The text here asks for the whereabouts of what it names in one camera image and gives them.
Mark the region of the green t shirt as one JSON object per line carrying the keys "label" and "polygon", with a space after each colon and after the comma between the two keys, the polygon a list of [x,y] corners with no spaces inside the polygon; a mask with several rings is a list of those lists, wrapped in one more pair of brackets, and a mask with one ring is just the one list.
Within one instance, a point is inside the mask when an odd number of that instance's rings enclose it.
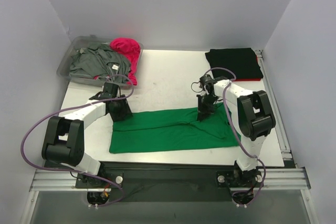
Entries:
{"label": "green t shirt", "polygon": [[197,108],[133,113],[114,122],[109,152],[112,154],[203,150],[237,146],[223,104],[203,121]]}

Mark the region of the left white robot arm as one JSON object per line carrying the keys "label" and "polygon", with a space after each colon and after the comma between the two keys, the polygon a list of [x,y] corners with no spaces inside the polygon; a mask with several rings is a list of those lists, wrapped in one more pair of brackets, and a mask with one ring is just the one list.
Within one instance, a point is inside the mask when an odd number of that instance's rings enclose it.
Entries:
{"label": "left white robot arm", "polygon": [[86,173],[92,187],[102,187],[106,175],[100,171],[100,161],[85,153],[85,129],[106,115],[110,115],[113,122],[132,116],[124,94],[118,96],[101,91],[92,96],[86,106],[65,116],[52,116],[47,124],[42,158]]}

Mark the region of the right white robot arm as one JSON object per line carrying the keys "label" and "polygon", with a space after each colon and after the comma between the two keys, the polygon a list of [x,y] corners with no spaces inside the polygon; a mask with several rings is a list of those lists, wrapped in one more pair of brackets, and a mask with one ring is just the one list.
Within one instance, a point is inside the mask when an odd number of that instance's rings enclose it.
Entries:
{"label": "right white robot arm", "polygon": [[253,91],[234,84],[224,77],[200,77],[204,94],[197,95],[197,120],[203,121],[215,113],[215,102],[223,99],[224,109],[241,151],[235,163],[239,169],[233,172],[233,182],[245,186],[251,181],[251,170],[258,166],[262,145],[276,126],[276,120],[265,91]]}

